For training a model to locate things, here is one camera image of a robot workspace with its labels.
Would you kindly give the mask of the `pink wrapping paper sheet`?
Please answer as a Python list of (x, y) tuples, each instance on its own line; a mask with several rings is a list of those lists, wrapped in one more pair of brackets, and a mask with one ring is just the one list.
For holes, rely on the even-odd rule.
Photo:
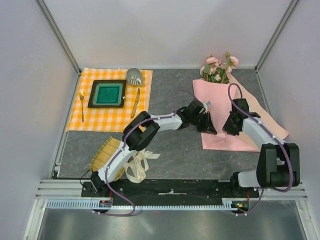
[[(246, 98), (249, 108), (252, 112), (258, 113), (263, 123), (278, 137), (285, 139), (289, 132), (282, 128), (271, 117), (266, 110), (259, 104), (258, 100), (243, 87), (231, 74), (229, 75), (231, 83), (239, 85), (242, 96)], [(212, 83), (204, 79), (195, 79), (192, 81), (195, 97), (201, 102), (209, 101), (208, 107), (211, 121), (217, 134), (202, 133), (202, 147), (204, 150), (220, 151), (239, 151), (239, 152), (258, 152), (258, 147), (253, 140), (245, 133), (232, 136), (223, 132), (223, 126), (227, 121), (232, 109), (231, 101), (228, 97), (228, 84)]]

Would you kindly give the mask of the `peach rose stem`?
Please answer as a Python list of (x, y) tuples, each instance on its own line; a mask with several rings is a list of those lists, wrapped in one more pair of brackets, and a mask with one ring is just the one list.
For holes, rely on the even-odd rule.
[(224, 83), (224, 78), (225, 78), (224, 76), (225, 76), (225, 74), (223, 72), (216, 71), (211, 76), (211, 82), (212, 83), (223, 84)]

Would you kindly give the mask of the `cream rose stem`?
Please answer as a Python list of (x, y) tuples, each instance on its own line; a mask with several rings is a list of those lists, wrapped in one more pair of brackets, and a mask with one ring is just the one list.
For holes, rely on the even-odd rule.
[(213, 67), (203, 66), (200, 69), (200, 75), (201, 77), (207, 81), (213, 83), (215, 81), (215, 72), (216, 69)]

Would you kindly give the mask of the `pink rose stem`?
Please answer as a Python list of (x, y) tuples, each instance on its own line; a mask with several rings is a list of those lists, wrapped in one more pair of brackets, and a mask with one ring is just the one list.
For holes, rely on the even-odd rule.
[(232, 56), (229, 52), (225, 53), (225, 63), (221, 64), (222, 77), (221, 83), (226, 84), (229, 82), (228, 74), (232, 72), (233, 69), (237, 68), (239, 65), (239, 60), (235, 56)]
[(217, 68), (220, 67), (220, 64), (220, 61), (212, 55), (210, 55), (204, 62), (205, 67), (215, 68), (215, 71), (217, 71)]

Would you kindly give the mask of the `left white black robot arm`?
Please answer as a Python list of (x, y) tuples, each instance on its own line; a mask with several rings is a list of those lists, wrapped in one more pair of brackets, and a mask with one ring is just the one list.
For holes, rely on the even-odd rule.
[(210, 106), (210, 101), (193, 99), (188, 106), (170, 114), (150, 115), (146, 111), (139, 113), (123, 130), (120, 140), (109, 137), (93, 157), (90, 165), (92, 191), (99, 197), (106, 196), (110, 191), (109, 183), (121, 176), (125, 163), (145, 150), (158, 132), (181, 130), (194, 125), (200, 133), (216, 135), (209, 112)]

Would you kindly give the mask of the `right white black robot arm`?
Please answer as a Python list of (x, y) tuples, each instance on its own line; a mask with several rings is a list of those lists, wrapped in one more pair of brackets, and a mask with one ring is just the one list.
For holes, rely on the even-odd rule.
[(273, 188), (287, 192), (300, 184), (300, 150), (273, 134), (256, 112), (249, 112), (245, 98), (231, 101), (232, 107), (222, 130), (232, 136), (247, 134), (259, 149), (255, 170), (235, 172), (230, 178), (229, 191), (242, 196), (247, 188)]

